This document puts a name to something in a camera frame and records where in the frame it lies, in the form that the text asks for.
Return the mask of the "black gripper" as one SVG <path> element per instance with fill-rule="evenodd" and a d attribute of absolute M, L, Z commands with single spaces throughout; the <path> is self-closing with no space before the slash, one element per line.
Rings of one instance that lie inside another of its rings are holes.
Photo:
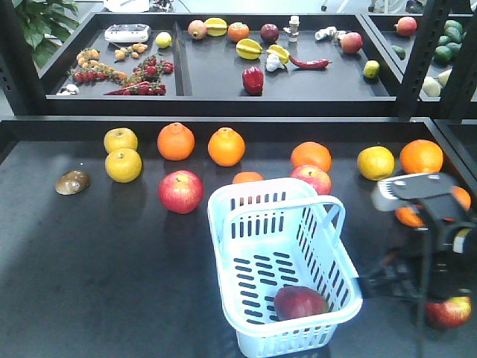
<path fill-rule="evenodd" d="M 444 302 L 476 292 L 476 226 L 453 225 L 443 247 L 427 230 L 413 242 L 391 249 L 359 276 L 365 298 L 389 296 L 407 301 Z"/>

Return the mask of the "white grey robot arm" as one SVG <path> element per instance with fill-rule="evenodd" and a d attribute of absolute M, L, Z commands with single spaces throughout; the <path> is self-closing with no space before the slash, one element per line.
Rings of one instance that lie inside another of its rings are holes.
<path fill-rule="evenodd" d="M 409 208 L 423 226 L 358 278 L 363 296 L 445 301 L 476 290 L 476 215 L 452 194 L 454 179 L 440 172 L 381 180 L 372 192 L 382 212 Z"/>

